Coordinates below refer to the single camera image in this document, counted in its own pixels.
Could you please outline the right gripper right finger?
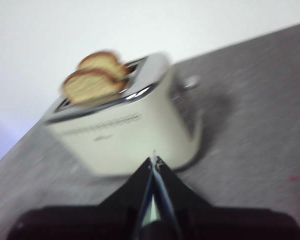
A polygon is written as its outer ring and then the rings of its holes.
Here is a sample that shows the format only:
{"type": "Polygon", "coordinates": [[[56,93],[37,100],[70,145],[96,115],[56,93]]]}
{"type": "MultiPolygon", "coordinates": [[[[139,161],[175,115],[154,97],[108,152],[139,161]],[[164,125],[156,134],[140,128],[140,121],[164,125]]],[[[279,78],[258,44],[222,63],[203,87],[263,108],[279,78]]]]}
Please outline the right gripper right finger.
{"type": "Polygon", "coordinates": [[[212,205],[158,156],[154,177],[183,240],[300,240],[300,226],[292,216],[266,208],[212,205]]]}

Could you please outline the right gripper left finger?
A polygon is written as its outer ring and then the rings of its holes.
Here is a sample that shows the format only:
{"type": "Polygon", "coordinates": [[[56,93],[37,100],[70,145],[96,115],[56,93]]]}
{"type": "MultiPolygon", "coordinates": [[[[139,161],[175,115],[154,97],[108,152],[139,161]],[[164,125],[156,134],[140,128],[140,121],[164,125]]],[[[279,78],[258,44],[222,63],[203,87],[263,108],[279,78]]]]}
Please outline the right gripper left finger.
{"type": "Polygon", "coordinates": [[[152,163],[147,158],[104,201],[90,205],[55,205],[31,209],[17,218],[9,240],[128,240],[147,201],[152,163]]]}

